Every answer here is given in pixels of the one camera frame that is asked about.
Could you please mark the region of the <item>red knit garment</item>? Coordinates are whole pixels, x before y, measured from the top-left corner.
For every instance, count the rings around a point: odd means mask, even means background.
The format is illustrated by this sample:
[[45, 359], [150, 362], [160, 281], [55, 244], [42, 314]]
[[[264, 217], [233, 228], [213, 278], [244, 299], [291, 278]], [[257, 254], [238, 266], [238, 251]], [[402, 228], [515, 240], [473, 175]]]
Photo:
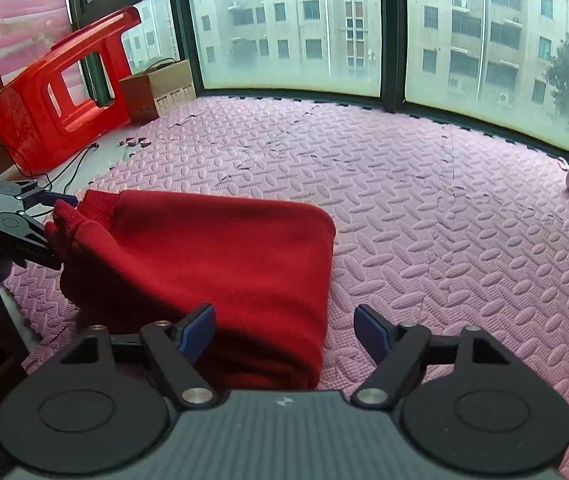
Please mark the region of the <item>red knit garment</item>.
[[54, 206], [46, 237], [79, 327], [135, 333], [211, 304], [215, 334], [196, 367], [213, 387], [319, 384], [335, 239], [321, 208], [90, 190], [77, 206]]

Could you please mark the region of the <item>red plastic stool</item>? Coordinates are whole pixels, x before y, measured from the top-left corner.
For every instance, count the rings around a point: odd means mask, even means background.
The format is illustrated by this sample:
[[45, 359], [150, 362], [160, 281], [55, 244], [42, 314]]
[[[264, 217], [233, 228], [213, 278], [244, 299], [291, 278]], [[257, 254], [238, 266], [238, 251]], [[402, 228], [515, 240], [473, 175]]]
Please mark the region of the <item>red plastic stool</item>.
[[[141, 23], [135, 6], [126, 6], [76, 30], [0, 90], [0, 143], [18, 168], [44, 174], [113, 129], [128, 124], [120, 81], [132, 75], [123, 32]], [[99, 106], [76, 104], [63, 73], [96, 53], [106, 69], [114, 100]]]

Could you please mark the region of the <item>pink foam floor mat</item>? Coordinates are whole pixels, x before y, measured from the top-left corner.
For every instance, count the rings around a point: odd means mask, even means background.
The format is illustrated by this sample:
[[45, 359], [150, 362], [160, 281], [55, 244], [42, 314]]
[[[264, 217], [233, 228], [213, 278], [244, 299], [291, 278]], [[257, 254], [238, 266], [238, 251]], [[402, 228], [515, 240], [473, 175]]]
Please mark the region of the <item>pink foam floor mat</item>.
[[[321, 402], [373, 368], [365, 302], [395, 321], [487, 328], [569, 402], [569, 192], [542, 152], [356, 106], [202, 98], [150, 122], [94, 188], [298, 200], [335, 222]], [[569, 450], [562, 465], [569, 478]]]

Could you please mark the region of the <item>brown cardboard box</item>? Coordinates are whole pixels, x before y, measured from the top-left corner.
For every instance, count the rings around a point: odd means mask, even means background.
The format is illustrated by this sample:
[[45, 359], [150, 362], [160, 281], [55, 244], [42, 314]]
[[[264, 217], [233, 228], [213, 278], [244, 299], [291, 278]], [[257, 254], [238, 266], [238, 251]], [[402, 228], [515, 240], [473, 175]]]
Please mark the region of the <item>brown cardboard box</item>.
[[182, 103], [196, 99], [196, 89], [188, 60], [161, 58], [147, 70], [121, 79], [129, 120], [145, 124], [177, 110]]

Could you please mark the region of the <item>pink patterned curtain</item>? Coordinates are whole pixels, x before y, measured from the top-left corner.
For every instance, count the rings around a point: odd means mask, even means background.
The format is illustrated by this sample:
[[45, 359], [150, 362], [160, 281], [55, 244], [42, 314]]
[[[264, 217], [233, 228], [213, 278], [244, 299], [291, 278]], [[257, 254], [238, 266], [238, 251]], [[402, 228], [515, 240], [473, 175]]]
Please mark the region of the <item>pink patterned curtain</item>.
[[0, 77], [8, 84], [72, 31], [66, 0], [0, 0]]

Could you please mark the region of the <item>dark green window frame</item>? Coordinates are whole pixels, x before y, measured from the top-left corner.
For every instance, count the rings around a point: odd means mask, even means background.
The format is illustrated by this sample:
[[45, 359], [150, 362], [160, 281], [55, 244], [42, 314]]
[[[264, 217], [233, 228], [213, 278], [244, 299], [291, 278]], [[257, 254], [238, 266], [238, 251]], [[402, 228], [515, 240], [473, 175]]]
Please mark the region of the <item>dark green window frame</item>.
[[135, 6], [140, 68], [196, 88], [302, 93], [415, 112], [569, 155], [569, 0], [68, 0], [82, 27]]

